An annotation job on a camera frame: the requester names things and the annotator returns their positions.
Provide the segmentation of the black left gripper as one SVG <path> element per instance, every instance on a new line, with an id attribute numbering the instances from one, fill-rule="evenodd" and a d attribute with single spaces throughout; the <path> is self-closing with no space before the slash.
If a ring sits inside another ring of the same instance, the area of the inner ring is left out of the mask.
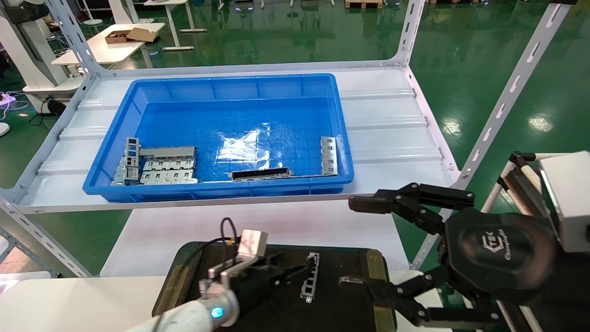
<path id="1" fill-rule="evenodd" d="M 316 259 L 308 258 L 303 265 L 284 267 L 284 252 L 277 251 L 265 255 L 257 262 L 242 269 L 230 279 L 230 289 L 238 303 L 238 319 L 268 300 L 280 285 L 305 279 L 316 267 Z"/>

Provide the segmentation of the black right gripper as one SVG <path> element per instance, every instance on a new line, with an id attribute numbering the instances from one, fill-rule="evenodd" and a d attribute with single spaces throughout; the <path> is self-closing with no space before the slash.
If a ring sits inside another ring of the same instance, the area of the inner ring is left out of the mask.
<path id="1" fill-rule="evenodd" d="M 392 309 L 414 326 L 478 330 L 500 323 L 500 313 L 483 295 L 529 304 L 543 300 L 559 256 L 547 220 L 519 213 L 482 213 L 472 207 L 472 192 L 410 183 L 398 190 L 379 189 L 372 196 L 351 196 L 348 208 L 358 213 L 394 213 L 430 235 L 445 233 L 448 269 L 431 269 L 400 285 L 376 278 L 340 277 L 339 286 L 362 291 L 377 307 Z M 428 207 L 459 211 L 444 224 Z M 416 297 L 448 284 L 475 296 L 473 308 L 428 308 Z"/>

